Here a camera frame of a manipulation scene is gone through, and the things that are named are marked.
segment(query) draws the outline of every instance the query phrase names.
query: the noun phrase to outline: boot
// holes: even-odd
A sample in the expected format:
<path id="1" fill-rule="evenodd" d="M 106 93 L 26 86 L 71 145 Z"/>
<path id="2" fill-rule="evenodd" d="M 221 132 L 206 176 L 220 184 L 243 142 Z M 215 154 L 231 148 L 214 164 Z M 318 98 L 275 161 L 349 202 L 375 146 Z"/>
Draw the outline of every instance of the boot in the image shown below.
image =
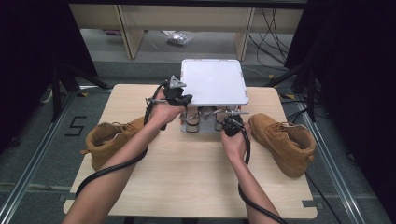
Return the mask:
<path id="1" fill-rule="evenodd" d="M 305 126 L 276 122 L 262 113 L 251 116 L 248 123 L 253 138 L 271 152 L 286 176 L 297 178 L 305 173 L 317 145 Z"/>
<path id="2" fill-rule="evenodd" d="M 91 164 L 98 171 L 117 151 L 120 150 L 144 126 L 144 117 L 126 124 L 101 123 L 88 133 L 87 149 L 82 154 L 92 154 Z"/>

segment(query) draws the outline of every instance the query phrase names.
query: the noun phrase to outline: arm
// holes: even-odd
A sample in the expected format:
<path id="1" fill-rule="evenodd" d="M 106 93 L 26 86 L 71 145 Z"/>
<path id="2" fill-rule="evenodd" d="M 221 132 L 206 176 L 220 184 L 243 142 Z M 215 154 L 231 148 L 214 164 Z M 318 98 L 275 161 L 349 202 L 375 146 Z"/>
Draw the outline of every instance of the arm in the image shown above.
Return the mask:
<path id="1" fill-rule="evenodd" d="M 157 99 L 161 98 L 164 98 L 163 90 L 160 90 L 157 96 Z M 171 106 L 168 103 L 156 104 L 151 111 L 149 122 L 101 169 L 129 161 L 140 155 L 157 136 L 161 127 L 174 120 L 183 111 L 182 106 Z M 122 194 L 134 168 L 135 164 L 94 179 L 78 195 L 63 223 L 103 223 L 108 212 Z"/>
<path id="2" fill-rule="evenodd" d="M 251 129 L 248 124 L 244 125 L 247 130 L 247 135 L 251 138 Z M 246 143 L 244 136 L 241 133 L 229 137 L 224 131 L 221 131 L 221 142 L 227 158 L 235 171 L 238 178 L 239 185 L 245 195 L 255 204 L 267 209 L 268 211 L 279 216 L 271 200 L 265 194 L 262 187 L 257 182 L 256 178 L 245 164 L 244 156 L 246 153 Z M 248 220 L 252 224 L 256 223 L 277 223 L 270 217 L 246 204 Z"/>

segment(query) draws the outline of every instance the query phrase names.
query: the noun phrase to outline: wrist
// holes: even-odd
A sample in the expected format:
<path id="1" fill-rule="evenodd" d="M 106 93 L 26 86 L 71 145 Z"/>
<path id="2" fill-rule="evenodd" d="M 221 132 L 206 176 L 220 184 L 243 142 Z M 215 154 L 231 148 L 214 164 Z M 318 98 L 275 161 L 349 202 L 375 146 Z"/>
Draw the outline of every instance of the wrist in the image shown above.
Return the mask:
<path id="1" fill-rule="evenodd" d="M 245 164 L 244 159 L 239 157 L 239 155 L 228 155 L 228 160 L 231 165 L 239 165 L 241 163 Z"/>
<path id="2" fill-rule="evenodd" d="M 150 125 L 150 126 L 153 127 L 154 129 L 160 130 L 161 127 L 162 127 L 163 125 L 165 125 L 165 124 L 163 124 L 163 122 L 162 122 L 161 120 L 159 120 L 159 119 L 151 118 L 151 119 L 148 121 L 147 125 Z"/>

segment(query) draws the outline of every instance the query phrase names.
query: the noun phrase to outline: black curtain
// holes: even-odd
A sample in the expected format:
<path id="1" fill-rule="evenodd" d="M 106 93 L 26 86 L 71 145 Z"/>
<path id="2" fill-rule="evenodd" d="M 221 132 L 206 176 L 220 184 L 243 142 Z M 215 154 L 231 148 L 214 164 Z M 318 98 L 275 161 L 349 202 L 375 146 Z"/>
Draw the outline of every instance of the black curtain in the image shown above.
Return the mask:
<path id="1" fill-rule="evenodd" d="M 1 152 L 38 106 L 55 66 L 97 73 L 65 1 L 0 1 L 0 30 Z"/>

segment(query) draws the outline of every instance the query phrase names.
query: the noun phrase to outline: cable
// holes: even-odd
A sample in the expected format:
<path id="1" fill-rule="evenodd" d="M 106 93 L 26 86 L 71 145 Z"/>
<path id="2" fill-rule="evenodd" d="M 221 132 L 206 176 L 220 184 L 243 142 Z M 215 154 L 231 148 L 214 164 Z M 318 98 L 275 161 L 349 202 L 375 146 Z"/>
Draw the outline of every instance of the cable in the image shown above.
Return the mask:
<path id="1" fill-rule="evenodd" d="M 266 77 L 264 74 L 260 73 L 260 72 L 257 71 L 257 70 L 254 70 L 254 69 L 251 69 L 251 68 L 246 68 L 246 67 L 242 67 L 242 69 L 246 69 L 246 70 L 248 70 L 248 71 L 252 71 L 252 72 L 257 73 L 257 74 L 259 74 L 259 75 L 262 76 L 262 77 Z"/>
<path id="2" fill-rule="evenodd" d="M 225 122 L 227 122 L 229 125 L 233 125 L 234 127 L 238 128 L 239 131 L 242 133 L 242 135 L 244 135 L 244 139 L 245 139 L 245 143 L 247 146 L 247 154 L 245 157 L 245 164 L 248 165 L 249 160 L 250 160 L 250 140 L 248 139 L 248 133 L 247 130 L 245 129 L 244 126 L 242 126 L 242 124 L 238 124 L 237 121 L 233 120 L 233 119 L 228 119 L 224 120 Z M 248 204 L 250 207 L 256 209 L 257 211 L 267 215 L 268 217 L 272 218 L 273 220 L 277 221 L 278 223 L 282 223 L 282 224 L 287 224 L 287 222 L 282 219 L 281 217 L 277 216 L 276 214 L 268 211 L 267 209 L 257 205 L 256 203 L 254 203 L 253 201 L 251 201 L 246 195 L 245 193 L 242 191 L 241 186 L 238 184 L 238 192 L 239 195 L 241 196 L 242 200 Z"/>
<path id="3" fill-rule="evenodd" d="M 273 58 L 275 61 L 281 63 L 282 65 L 285 65 L 285 62 L 283 62 L 282 60 L 278 59 L 274 54 L 270 53 L 268 50 L 263 49 L 263 48 L 261 47 L 262 42 L 261 42 L 260 45 L 259 45 L 259 44 L 257 44 L 257 43 L 253 40 L 253 38 L 251 37 L 251 35 L 249 35 L 248 37 L 249 37 L 250 40 L 253 42 L 253 44 L 256 45 L 256 47 L 257 47 L 259 50 L 261 50 L 262 52 L 266 53 L 268 56 L 270 56 L 271 58 Z"/>
<path id="4" fill-rule="evenodd" d="M 277 47 L 279 49 L 279 52 L 280 52 L 280 55 L 282 56 L 283 60 L 286 61 L 286 57 L 283 54 L 283 51 L 281 50 L 281 47 L 280 47 L 279 43 L 281 43 L 283 46 L 285 46 L 285 45 L 279 40 L 279 38 L 277 37 L 277 33 L 276 33 L 276 35 L 274 35 L 274 33 L 271 30 L 272 24 L 274 24 L 274 27 L 275 27 L 274 29 L 275 29 L 275 32 L 276 32 L 276 21 L 275 21 L 276 10 L 273 8 L 273 18 L 271 20 L 271 24 L 268 23 L 268 20 L 267 20 L 265 14 L 264 14 L 264 10 L 263 9 L 262 9 L 262 15 L 264 16 L 265 22 L 267 23 L 267 27 L 268 27 L 267 34 L 268 34 L 268 32 L 271 34 L 271 36 L 273 37 L 273 39 L 276 42 L 276 45 L 277 45 Z"/>
<path id="5" fill-rule="evenodd" d="M 332 206 L 330 205 L 329 201 L 327 201 L 326 197 L 323 195 L 323 193 L 319 190 L 318 186 L 314 183 L 314 181 L 312 180 L 311 176 L 308 174 L 308 172 L 305 172 L 306 177 L 309 179 L 309 181 L 312 183 L 312 185 L 314 186 L 314 188 L 318 191 L 318 193 L 320 194 L 320 196 L 322 197 L 323 201 L 327 204 L 327 206 L 329 206 L 330 210 L 332 211 L 332 214 L 334 215 L 335 219 L 337 219 L 338 223 L 342 223 L 340 218 L 337 216 L 337 214 L 335 214 L 335 211 L 332 209 Z"/>
<path id="6" fill-rule="evenodd" d="M 292 115 L 290 115 L 287 120 L 290 120 L 292 116 L 295 116 L 294 121 L 292 123 L 295 122 L 295 120 L 297 120 L 297 118 L 303 114 L 305 111 L 307 111 L 308 108 L 305 108 L 299 112 L 296 112 Z M 341 224 L 341 220 L 340 218 L 335 214 L 334 210 L 332 209 L 332 206 L 330 205 L 330 203 L 327 201 L 326 197 L 323 195 L 323 193 L 320 191 L 320 189 L 318 188 L 318 186 L 315 184 L 315 182 L 312 180 L 311 176 L 308 174 L 308 172 L 305 172 L 306 177 L 309 179 L 309 181 L 312 183 L 312 185 L 314 186 L 314 188 L 318 191 L 318 193 L 320 194 L 321 198 L 323 199 L 323 201 L 329 206 L 330 210 L 332 211 L 332 214 L 335 216 L 335 218 L 337 219 L 337 222 Z"/>
<path id="7" fill-rule="evenodd" d="M 157 88 L 157 90 L 154 92 L 154 94 L 153 94 L 153 96 L 152 96 L 152 99 L 155 99 L 155 97 L 156 97 L 157 94 L 158 94 L 158 91 L 160 90 L 161 87 L 163 87 L 163 86 L 165 85 L 165 83 L 166 83 L 166 82 L 163 82 L 163 83 Z M 151 113 L 151 110 L 152 110 L 152 107 L 153 107 L 153 106 L 154 106 L 154 104 L 148 104 L 148 107 L 146 108 L 146 114 L 145 114 L 145 120 L 144 120 L 144 124 L 145 124 L 145 125 L 146 125 L 146 124 L 148 123 L 148 121 L 149 121 L 149 114 Z M 126 162 L 123 162 L 123 163 L 120 163 L 120 164 L 117 164 L 117 165 L 113 165 L 113 166 L 107 167 L 107 168 L 105 168 L 105 169 L 103 169 L 103 170 L 99 170 L 99 171 L 93 173 L 92 175 L 89 175 L 89 176 L 88 176 L 87 178 L 85 178 L 85 179 L 81 182 L 81 184 L 78 186 L 78 189 L 77 189 L 77 192 L 76 192 L 76 198 L 77 198 L 77 196 L 81 193 L 81 191 L 82 191 L 89 183 L 91 183 L 94 179 L 96 179 L 96 178 L 98 178 L 98 177 L 100 177 L 100 176 L 103 176 L 103 175 L 107 175 L 107 174 L 109 174 L 109 173 L 111 173 L 111 172 L 114 172 L 114 171 L 117 171 L 117 170 L 126 168 L 126 167 L 128 167 L 128 166 L 131 166 L 131 165 L 133 165 L 133 164 L 135 164 L 135 163 L 141 161 L 141 160 L 146 156 L 148 150 L 149 150 L 149 147 L 146 147 L 146 149 L 145 149 L 139 156 L 137 156 L 136 158 L 133 158 L 133 159 L 131 159 L 131 160 L 129 160 L 129 161 L 126 161 Z"/>

